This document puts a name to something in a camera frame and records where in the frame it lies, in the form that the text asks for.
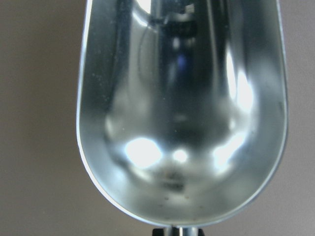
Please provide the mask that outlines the shiny metal ice scoop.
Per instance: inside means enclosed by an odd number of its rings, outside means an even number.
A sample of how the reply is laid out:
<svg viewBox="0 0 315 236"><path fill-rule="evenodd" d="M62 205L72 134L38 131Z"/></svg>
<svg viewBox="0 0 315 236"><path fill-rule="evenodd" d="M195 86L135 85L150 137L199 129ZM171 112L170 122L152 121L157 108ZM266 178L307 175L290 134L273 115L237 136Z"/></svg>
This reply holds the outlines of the shiny metal ice scoop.
<svg viewBox="0 0 315 236"><path fill-rule="evenodd" d="M82 162L154 236L201 236L275 173L287 134L277 0L89 0L76 112Z"/></svg>

